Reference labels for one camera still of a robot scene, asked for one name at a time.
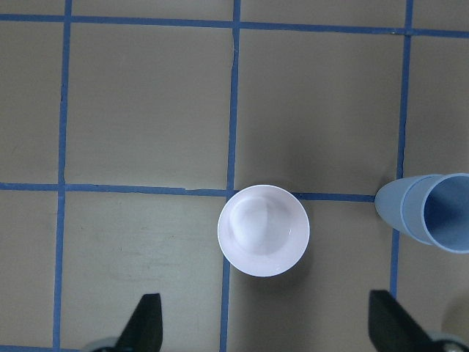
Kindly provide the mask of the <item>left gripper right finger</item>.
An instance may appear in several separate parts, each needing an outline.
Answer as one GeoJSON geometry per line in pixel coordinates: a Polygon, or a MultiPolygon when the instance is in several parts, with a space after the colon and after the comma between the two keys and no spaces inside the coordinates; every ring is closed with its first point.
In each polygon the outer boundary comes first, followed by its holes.
{"type": "Polygon", "coordinates": [[[369,292],[369,339],[377,351],[422,351],[429,335],[387,290],[369,292]]]}

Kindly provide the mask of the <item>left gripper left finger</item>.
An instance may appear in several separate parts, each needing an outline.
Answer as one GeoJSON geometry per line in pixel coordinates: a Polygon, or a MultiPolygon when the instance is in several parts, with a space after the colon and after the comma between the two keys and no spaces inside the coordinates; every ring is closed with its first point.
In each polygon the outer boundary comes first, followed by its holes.
{"type": "Polygon", "coordinates": [[[115,351],[159,351],[162,343],[163,318],[160,294],[145,294],[117,340],[115,351]]]}

